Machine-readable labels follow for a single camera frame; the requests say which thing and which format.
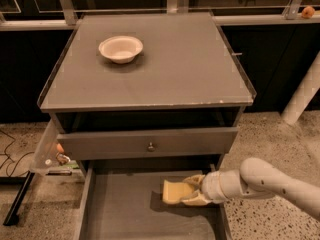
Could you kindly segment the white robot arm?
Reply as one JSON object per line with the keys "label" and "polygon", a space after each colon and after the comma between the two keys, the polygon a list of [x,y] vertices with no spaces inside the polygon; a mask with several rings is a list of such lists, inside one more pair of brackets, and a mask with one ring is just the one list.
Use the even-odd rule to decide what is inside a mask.
{"label": "white robot arm", "polygon": [[196,188],[181,198],[185,205],[205,206],[232,198],[265,199],[277,195],[320,220],[320,188],[292,178],[259,158],[244,160],[239,169],[194,175],[183,182]]}

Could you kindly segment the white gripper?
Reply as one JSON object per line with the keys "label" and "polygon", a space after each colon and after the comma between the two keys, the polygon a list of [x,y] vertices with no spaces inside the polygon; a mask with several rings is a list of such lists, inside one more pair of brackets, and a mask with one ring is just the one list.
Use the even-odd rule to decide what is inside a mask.
{"label": "white gripper", "polygon": [[196,188],[201,187],[190,195],[181,198],[181,202],[187,206],[206,206],[207,204],[220,204],[225,201],[225,195],[220,185],[220,173],[218,171],[208,173],[206,176],[197,174],[183,180]]}

